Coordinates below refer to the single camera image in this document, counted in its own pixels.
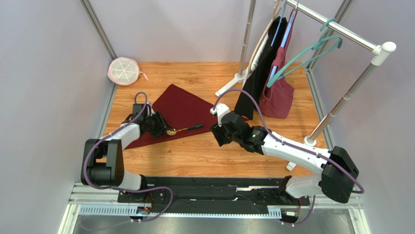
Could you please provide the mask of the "gold spoon green handle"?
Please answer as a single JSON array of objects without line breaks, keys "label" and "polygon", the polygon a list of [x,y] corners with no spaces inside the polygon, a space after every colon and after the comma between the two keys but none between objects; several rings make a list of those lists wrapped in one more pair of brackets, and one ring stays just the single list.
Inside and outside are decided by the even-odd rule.
[{"label": "gold spoon green handle", "polygon": [[186,130],[198,129],[198,128],[202,128],[203,126],[204,126],[203,124],[198,124],[198,125],[194,125],[194,126],[189,126],[189,127],[186,127],[186,128],[182,128],[182,129],[179,129],[179,130],[177,130],[177,129],[168,129],[168,130],[166,130],[166,134],[168,136],[173,136],[173,135],[177,134],[178,132],[186,131]]}]

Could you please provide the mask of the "dark red cloth napkin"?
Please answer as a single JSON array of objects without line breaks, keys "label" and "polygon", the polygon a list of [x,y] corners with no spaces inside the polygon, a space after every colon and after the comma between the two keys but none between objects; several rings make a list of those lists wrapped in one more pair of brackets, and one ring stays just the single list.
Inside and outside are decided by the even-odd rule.
[{"label": "dark red cloth napkin", "polygon": [[127,149],[133,149],[156,143],[171,141],[197,134],[210,132],[210,126],[217,123],[217,117],[210,113],[213,104],[202,98],[171,84],[162,95],[152,104],[155,111],[159,111],[162,117],[173,129],[182,129],[189,126],[203,124],[202,128],[178,132],[173,136],[164,135],[153,138],[145,134],[138,140],[130,143]]}]

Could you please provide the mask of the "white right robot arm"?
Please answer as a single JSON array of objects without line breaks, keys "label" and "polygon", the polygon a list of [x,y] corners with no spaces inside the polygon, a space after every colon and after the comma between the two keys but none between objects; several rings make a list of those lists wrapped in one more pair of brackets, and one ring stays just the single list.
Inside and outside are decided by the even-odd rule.
[{"label": "white right robot arm", "polygon": [[282,158],[311,171],[312,175],[284,178],[280,188],[293,198],[325,195],[345,204],[356,192],[359,170],[342,147],[329,150],[307,146],[265,127],[249,126],[234,112],[226,113],[210,130],[219,146],[235,142],[248,152]]}]

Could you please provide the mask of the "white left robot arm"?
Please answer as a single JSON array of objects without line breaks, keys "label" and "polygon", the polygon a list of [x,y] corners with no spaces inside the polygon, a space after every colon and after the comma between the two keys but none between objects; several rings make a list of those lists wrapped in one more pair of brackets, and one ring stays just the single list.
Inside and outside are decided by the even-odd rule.
[{"label": "white left robot arm", "polygon": [[168,128],[161,113],[151,105],[133,105],[132,114],[115,131],[85,142],[82,184],[96,189],[145,190],[145,177],[125,170],[123,151],[146,134],[154,138],[165,135]]}]

